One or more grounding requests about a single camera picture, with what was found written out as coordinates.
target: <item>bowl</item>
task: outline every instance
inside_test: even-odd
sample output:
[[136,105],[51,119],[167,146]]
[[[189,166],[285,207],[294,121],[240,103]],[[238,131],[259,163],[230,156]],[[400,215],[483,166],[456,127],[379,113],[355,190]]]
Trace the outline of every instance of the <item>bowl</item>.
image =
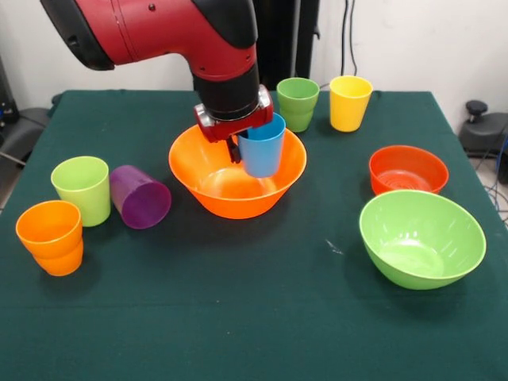
[[267,178],[249,176],[232,164],[225,142],[210,143],[197,125],[182,133],[169,151],[173,175],[213,214],[232,219],[269,211],[302,175],[307,161],[303,143],[284,133],[279,170]]
[[463,207],[420,190],[373,198],[360,215],[360,232],[374,265],[412,290],[447,286],[479,266],[486,241]]
[[448,182],[448,169],[439,157],[409,145],[391,145],[376,151],[369,170],[375,194],[397,189],[438,194]]

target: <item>dark green table cover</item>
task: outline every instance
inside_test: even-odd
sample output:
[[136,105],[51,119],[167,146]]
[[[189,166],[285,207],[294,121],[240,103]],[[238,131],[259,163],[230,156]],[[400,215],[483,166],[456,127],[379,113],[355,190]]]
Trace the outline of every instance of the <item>dark green table cover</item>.
[[[351,134],[331,129],[321,94],[301,136],[304,175],[247,221],[209,214],[169,171],[196,103],[191,92],[64,95],[0,216],[1,380],[508,379],[508,235],[430,93],[375,92]],[[368,259],[358,217],[373,196],[368,158],[387,144],[439,155],[443,195],[483,226],[487,257],[458,283],[407,291]],[[114,210],[85,230],[82,267],[52,278],[14,225],[57,197],[52,169],[80,155],[137,165],[174,202],[145,231]]]

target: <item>purple cup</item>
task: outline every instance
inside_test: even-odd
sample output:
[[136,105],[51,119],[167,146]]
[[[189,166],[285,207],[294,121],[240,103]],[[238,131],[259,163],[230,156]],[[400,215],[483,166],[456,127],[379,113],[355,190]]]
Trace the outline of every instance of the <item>purple cup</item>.
[[132,165],[111,172],[110,192],[121,219],[133,229],[157,225],[171,207],[166,186]]

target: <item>wall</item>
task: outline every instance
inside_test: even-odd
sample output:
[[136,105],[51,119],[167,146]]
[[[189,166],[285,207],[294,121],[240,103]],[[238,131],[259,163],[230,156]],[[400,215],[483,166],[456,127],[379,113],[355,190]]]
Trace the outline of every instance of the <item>wall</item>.
[[0,0],[0,55],[21,108],[49,106],[66,89],[191,89],[178,55],[92,71],[67,49],[38,0]]
[[[343,9],[343,0],[321,0],[311,74],[319,83],[341,71]],[[358,75],[380,90],[431,90],[457,130],[468,99],[508,111],[507,25],[506,0],[356,0]]]
[[[431,90],[454,128],[470,98],[508,110],[508,1],[356,2],[358,74],[377,89]],[[322,39],[314,46],[311,74],[319,83],[340,73],[343,8],[344,0],[321,0]],[[20,107],[48,106],[69,88],[191,89],[187,63],[175,55],[115,71],[86,69],[37,0],[0,0],[0,54]]]

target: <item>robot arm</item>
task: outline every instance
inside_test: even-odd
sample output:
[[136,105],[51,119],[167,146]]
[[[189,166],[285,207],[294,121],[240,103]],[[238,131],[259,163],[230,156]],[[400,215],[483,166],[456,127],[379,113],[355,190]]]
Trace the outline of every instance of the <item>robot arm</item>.
[[169,53],[186,58],[210,142],[228,140],[273,117],[260,86],[252,0],[40,0],[74,55],[113,70]]

